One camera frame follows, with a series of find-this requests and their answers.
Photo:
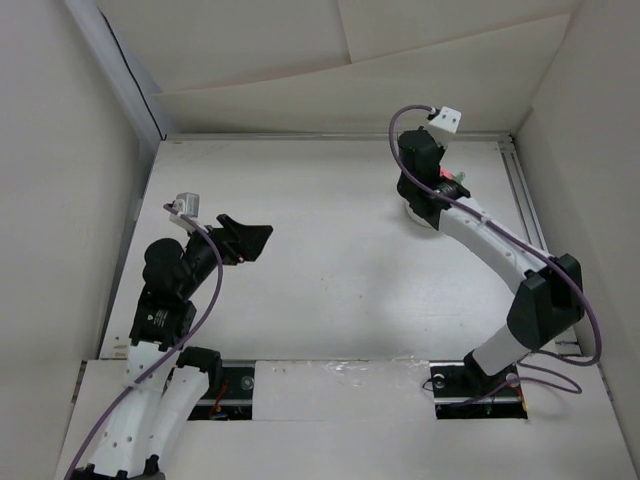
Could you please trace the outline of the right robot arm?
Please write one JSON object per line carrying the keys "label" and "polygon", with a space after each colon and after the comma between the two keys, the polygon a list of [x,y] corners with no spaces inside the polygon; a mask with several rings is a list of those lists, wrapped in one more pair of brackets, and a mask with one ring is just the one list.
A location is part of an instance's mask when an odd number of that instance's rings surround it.
{"label": "right robot arm", "polygon": [[471,193],[441,171],[445,149],[424,128],[403,132],[397,148],[404,167],[397,191],[410,217],[464,245],[514,294],[505,324],[463,360],[467,395],[484,395],[504,382],[516,361],[582,319],[581,266],[569,254],[554,257],[492,224]]}

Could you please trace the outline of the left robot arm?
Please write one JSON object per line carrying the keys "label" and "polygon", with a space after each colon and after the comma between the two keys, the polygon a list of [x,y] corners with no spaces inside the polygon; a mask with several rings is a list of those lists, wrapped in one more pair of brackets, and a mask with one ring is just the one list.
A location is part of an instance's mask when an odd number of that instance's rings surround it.
{"label": "left robot arm", "polygon": [[144,254],[144,286],[132,328],[123,390],[91,427],[78,449],[96,446],[87,464],[73,458],[68,479],[162,479],[181,431],[199,400],[223,386],[219,352],[190,345],[221,292],[216,287],[204,313],[192,295],[211,273],[254,262],[273,233],[270,225],[244,225],[226,214],[218,227],[166,205],[170,219],[187,232],[180,244],[162,238]]}

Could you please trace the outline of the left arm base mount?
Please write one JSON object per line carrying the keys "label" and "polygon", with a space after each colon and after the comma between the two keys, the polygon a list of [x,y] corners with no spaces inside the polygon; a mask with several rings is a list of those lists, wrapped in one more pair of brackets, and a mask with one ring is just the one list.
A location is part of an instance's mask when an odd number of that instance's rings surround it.
{"label": "left arm base mount", "polygon": [[209,369],[209,389],[196,403],[189,421],[247,421],[252,419],[255,362],[223,360],[215,350],[196,347],[191,356]]}

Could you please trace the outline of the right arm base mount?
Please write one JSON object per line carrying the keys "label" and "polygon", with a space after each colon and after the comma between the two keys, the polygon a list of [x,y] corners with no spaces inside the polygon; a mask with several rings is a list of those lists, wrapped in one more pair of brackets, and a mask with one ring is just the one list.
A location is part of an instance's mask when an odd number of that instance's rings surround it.
{"label": "right arm base mount", "polygon": [[429,370],[422,389],[432,394],[438,420],[528,418],[514,364],[483,379],[460,361],[434,361]]}

